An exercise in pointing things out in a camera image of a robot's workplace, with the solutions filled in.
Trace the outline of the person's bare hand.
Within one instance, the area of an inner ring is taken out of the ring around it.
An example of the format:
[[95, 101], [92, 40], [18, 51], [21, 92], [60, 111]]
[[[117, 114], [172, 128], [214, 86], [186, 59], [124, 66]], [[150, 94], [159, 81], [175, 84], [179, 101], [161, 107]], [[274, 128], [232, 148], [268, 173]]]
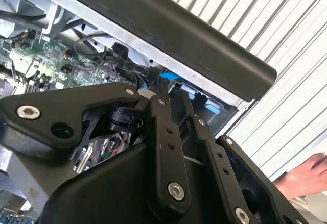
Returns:
[[313, 154], [273, 184], [289, 200], [326, 192], [326, 154]]

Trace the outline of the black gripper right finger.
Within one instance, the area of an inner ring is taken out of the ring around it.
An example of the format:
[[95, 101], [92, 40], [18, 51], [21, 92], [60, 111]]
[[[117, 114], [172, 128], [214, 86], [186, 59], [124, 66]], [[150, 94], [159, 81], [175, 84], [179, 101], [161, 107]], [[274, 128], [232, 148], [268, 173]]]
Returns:
[[233, 139], [213, 138], [183, 90], [178, 92], [178, 112], [183, 153], [203, 167], [195, 190], [207, 222], [307, 223]]

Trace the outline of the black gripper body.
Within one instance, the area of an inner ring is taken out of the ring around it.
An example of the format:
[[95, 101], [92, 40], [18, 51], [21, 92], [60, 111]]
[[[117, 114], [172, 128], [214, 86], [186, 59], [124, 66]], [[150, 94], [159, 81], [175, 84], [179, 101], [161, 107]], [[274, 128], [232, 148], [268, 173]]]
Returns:
[[39, 223], [229, 223], [200, 165], [181, 147], [139, 144], [59, 186]]

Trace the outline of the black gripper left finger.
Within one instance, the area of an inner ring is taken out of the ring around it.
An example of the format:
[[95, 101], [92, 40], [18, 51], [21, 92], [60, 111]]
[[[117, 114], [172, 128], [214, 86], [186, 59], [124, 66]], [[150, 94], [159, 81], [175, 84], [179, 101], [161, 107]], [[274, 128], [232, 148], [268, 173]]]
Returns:
[[44, 208], [59, 186], [87, 171], [75, 167], [82, 148], [115, 132], [145, 137], [126, 150], [170, 143], [182, 151], [167, 85], [167, 79], [158, 78], [149, 96], [111, 83], [2, 99], [1, 145], [12, 152], [8, 175], [34, 208]]

